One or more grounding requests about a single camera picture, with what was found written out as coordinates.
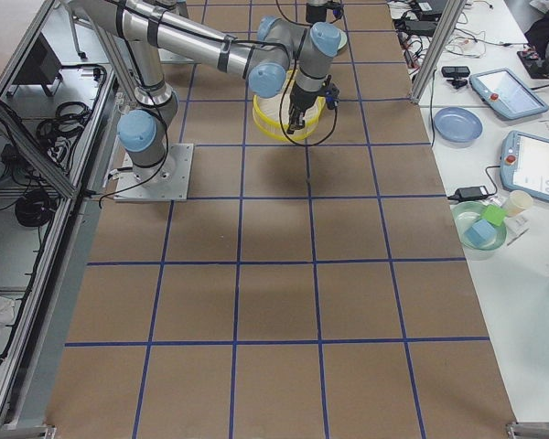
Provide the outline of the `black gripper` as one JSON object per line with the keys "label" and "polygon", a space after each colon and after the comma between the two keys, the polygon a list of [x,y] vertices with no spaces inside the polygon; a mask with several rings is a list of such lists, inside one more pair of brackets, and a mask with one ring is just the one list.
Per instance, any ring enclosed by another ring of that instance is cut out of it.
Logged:
{"label": "black gripper", "polygon": [[304,90],[298,80],[294,80],[288,109],[287,133],[294,133],[305,128],[305,112],[310,109],[318,97],[325,94],[326,80],[321,81],[315,91]]}

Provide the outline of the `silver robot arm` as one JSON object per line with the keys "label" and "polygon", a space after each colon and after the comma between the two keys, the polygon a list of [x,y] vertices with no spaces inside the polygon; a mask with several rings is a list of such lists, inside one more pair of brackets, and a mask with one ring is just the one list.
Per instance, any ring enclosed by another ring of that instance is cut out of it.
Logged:
{"label": "silver robot arm", "polygon": [[255,95],[265,99],[285,87],[289,67],[297,66],[290,91],[288,134],[304,127],[305,114],[317,98],[324,98],[330,110],[337,108],[339,91],[329,70],[341,35],[330,23],[300,26],[266,16],[257,38],[242,40],[147,1],[82,1],[80,8],[94,25],[126,44],[137,76],[135,98],[146,108],[176,102],[161,68],[162,49],[238,75]]}
{"label": "silver robot arm", "polygon": [[308,0],[306,5],[306,21],[309,25],[328,21],[328,11],[333,15],[333,22],[343,18],[343,5],[332,0]]}

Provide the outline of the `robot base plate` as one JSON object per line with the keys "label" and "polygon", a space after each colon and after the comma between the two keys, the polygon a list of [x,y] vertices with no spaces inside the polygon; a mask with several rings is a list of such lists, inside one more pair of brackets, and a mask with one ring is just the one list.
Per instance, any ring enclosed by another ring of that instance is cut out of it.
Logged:
{"label": "robot base plate", "polygon": [[194,144],[171,144],[168,158],[156,168],[133,168],[125,153],[123,166],[131,170],[120,174],[113,199],[120,202],[186,201],[194,155]]}

